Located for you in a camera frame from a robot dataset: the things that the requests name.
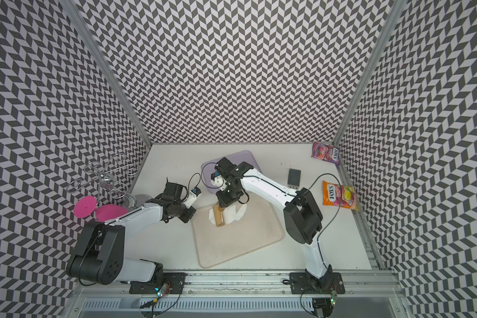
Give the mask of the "white dough ball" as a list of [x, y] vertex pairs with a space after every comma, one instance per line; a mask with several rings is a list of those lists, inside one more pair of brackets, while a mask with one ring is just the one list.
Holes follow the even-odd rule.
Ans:
[[239, 221], [242, 219], [247, 211], [248, 206], [247, 205], [233, 205], [230, 207], [227, 207], [223, 212], [223, 220], [225, 224], [230, 224], [234, 221]]

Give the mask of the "wooden dough roller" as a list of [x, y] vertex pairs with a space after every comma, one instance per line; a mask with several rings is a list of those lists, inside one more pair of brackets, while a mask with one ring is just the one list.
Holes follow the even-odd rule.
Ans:
[[213, 215], [215, 220], [215, 225], [217, 227], [222, 227], [225, 225], [225, 220], [223, 216], [225, 208], [220, 207], [219, 204], [213, 206]]

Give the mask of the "beige plastic tray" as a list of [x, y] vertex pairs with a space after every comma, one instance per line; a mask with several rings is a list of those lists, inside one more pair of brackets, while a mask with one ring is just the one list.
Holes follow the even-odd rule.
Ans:
[[272, 245], [284, 238], [284, 230], [271, 203], [250, 194], [247, 211], [242, 219], [215, 225], [213, 205], [201, 207], [191, 223], [198, 262], [211, 268]]

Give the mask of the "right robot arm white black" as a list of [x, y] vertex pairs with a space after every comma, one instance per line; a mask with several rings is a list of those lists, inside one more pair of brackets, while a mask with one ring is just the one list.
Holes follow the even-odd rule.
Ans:
[[332, 266], [323, 256], [319, 243], [323, 216], [309, 189], [290, 189], [266, 177], [247, 162], [236, 165], [225, 157], [215, 165], [211, 180], [219, 189], [216, 196], [220, 211], [250, 193], [281, 209], [287, 234], [302, 245], [307, 280], [314, 290], [333, 287]]

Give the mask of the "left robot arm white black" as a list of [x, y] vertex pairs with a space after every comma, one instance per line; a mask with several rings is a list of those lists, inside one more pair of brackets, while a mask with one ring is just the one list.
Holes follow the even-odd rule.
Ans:
[[140, 207], [107, 222], [90, 221], [80, 233], [66, 265], [66, 274], [90, 284], [113, 282], [149, 284], [159, 290], [164, 283], [163, 265], [125, 256], [125, 243], [143, 229], [178, 218], [194, 216], [193, 204], [201, 190], [167, 182], [164, 191]]

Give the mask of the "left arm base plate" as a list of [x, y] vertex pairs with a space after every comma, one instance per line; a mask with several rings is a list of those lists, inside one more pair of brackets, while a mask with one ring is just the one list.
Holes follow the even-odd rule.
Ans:
[[164, 284], [168, 284], [170, 295], [179, 295], [182, 293], [187, 274], [185, 272], [168, 272], [150, 282], [131, 282], [129, 293], [132, 295], [155, 295], [160, 292]]

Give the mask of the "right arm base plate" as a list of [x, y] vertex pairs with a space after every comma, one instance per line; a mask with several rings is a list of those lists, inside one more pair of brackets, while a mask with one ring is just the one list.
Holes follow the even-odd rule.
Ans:
[[326, 272], [322, 278], [316, 278], [308, 272], [291, 272], [288, 280], [292, 294], [346, 293], [342, 275], [338, 272]]

